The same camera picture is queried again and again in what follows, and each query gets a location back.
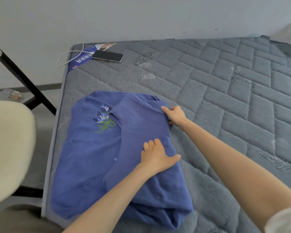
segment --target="gray quilted mattress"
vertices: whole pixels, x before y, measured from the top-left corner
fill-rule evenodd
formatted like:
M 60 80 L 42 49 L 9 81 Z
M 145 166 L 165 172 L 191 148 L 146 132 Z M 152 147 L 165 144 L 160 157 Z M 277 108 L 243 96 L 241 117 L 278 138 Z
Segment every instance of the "gray quilted mattress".
M 152 94 L 180 105 L 187 118 L 291 188 L 291 56 L 264 38 L 124 42 L 108 50 L 124 54 L 122 62 L 90 60 L 64 77 L 44 217 L 63 227 L 76 218 L 54 214 L 50 193 L 71 108 L 94 90 Z M 175 126 L 170 132 L 195 210 L 173 232 L 259 232 L 188 137 Z M 121 220 L 113 232 L 168 231 Z

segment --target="black phone screen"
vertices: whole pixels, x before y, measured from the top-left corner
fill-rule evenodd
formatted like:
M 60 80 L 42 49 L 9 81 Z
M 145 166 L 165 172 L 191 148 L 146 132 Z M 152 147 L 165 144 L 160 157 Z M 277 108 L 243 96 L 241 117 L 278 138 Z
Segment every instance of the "black phone screen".
M 121 62 L 121 60 L 123 58 L 123 54 L 109 52 L 109 51 L 103 51 L 103 50 L 97 50 L 93 54 L 93 58 L 98 59 L 98 60 Z

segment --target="white sleeve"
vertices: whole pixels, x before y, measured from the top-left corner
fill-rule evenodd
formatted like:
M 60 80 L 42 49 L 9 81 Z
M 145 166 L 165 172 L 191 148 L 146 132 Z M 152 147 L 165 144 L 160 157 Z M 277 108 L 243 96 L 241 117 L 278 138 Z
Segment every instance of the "white sleeve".
M 265 226 L 266 233 L 291 233 L 291 208 L 272 216 Z

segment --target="person's left arm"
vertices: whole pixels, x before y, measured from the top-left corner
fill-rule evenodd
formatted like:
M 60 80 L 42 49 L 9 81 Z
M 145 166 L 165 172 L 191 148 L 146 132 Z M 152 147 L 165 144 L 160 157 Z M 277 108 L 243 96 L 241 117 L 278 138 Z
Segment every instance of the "person's left arm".
M 180 155 L 168 157 L 158 139 L 144 143 L 141 163 L 119 184 L 105 194 L 64 233 L 110 233 L 142 185 L 155 174 L 173 166 Z

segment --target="white cable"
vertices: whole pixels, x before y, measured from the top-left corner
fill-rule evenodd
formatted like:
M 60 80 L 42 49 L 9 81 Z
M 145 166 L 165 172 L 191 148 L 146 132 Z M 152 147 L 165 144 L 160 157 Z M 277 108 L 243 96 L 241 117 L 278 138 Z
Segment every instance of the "white cable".
M 93 54 L 94 54 L 94 52 L 88 52 L 88 51 L 83 51 L 83 50 L 84 50 L 84 43 L 83 43 L 82 50 L 71 50 L 71 51 L 68 51 L 68 52 L 66 52 L 66 53 L 62 54 L 62 56 L 61 56 L 61 57 L 59 57 L 59 59 L 58 59 L 58 61 L 57 61 L 57 64 L 56 64 L 56 66 L 57 66 L 58 68 L 60 68 L 60 67 L 62 67 L 62 66 L 64 66 L 64 65 L 68 64 L 70 61 L 73 61 L 75 58 L 78 58 L 78 57 L 79 57 L 79 55 L 80 55 L 82 52 L 84 52 L 84 53 L 89 53 L 89 54 L 91 54 L 91 55 L 93 55 Z M 60 59 L 61 59 L 61 58 L 62 58 L 62 57 L 65 55 L 65 54 L 68 54 L 68 53 L 70 53 L 70 52 L 74 52 L 74 51 L 80 52 L 80 54 L 78 54 L 76 57 L 72 58 L 71 60 L 67 61 L 67 62 L 66 62 L 66 63 L 64 63 L 63 65 L 61 65 L 61 66 L 58 66 L 58 63 L 59 63 Z

